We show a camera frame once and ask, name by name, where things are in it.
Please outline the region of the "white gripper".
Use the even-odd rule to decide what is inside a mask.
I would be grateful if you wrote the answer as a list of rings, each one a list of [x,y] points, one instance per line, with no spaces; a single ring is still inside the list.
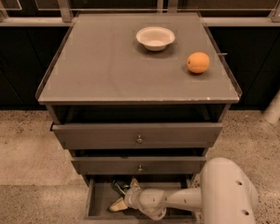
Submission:
[[[133,209],[140,209],[142,205],[139,201],[139,195],[142,193],[143,190],[139,187],[139,182],[135,177],[133,177],[130,183],[130,188],[126,192],[124,199],[120,197],[118,200],[116,200],[113,204],[110,205],[109,209],[112,212],[126,210],[128,207]]]

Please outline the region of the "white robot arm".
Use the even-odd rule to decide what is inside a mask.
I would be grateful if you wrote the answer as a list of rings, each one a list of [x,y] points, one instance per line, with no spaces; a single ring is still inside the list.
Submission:
[[[201,185],[190,189],[141,189],[133,179],[128,189],[119,183],[113,187],[123,193],[110,210],[128,208],[153,220],[161,220],[169,208],[203,213],[204,224],[256,224],[253,209],[258,192],[243,170],[233,161],[213,158],[201,171]]]

